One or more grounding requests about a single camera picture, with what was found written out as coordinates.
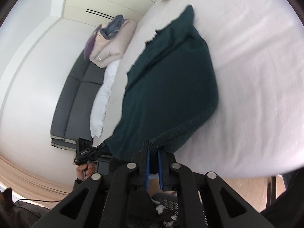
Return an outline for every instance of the white bed sheet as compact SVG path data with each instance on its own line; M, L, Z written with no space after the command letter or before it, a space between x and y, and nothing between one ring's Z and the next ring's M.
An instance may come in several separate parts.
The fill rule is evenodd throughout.
M286 0L164 0L139 22L118 68L98 145L121 118L127 72L187 4L209 46L219 104L176 153L193 171L258 177L304 165L304 28Z

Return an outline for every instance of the chair leg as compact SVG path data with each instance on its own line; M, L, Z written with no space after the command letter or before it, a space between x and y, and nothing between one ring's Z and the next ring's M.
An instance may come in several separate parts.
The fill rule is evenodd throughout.
M267 184L266 208L277 199L277 180L276 176L270 177Z

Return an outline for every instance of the metal screw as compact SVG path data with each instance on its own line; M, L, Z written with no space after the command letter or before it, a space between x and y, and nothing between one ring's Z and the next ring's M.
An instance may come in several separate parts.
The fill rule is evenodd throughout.
M137 166L137 165L136 165L135 163L133 163L133 162L127 164L127 168L128 168L128 169L135 169L136 166Z
M215 179L215 178L216 178L216 173L214 173L214 172L212 172L212 171L211 171L211 172L208 172L208 173L207 173L207 177L210 178L210 179Z
M101 175L99 173L94 173L91 177L93 180L99 180L101 178Z
M171 165L171 167L172 167L173 169L179 169L179 168L181 167L181 165L180 165L180 163L173 163L173 164Z

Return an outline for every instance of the hand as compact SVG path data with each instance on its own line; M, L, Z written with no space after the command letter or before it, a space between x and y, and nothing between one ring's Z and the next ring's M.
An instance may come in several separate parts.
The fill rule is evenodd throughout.
M82 171L83 170L86 170L85 172L85 178L89 178L95 171L95 164L94 163L90 163L89 165L87 164L82 164L80 166L77 167L76 169L76 175L77 175L77 178L81 181L84 181L85 179L83 178L83 173Z

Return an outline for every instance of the black cable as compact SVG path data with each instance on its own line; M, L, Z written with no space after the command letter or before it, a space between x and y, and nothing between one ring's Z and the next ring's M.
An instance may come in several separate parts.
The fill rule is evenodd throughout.
M20 199L18 201L33 201L33 202L61 202L62 200L60 201L42 201L42 200L33 200L33 199Z

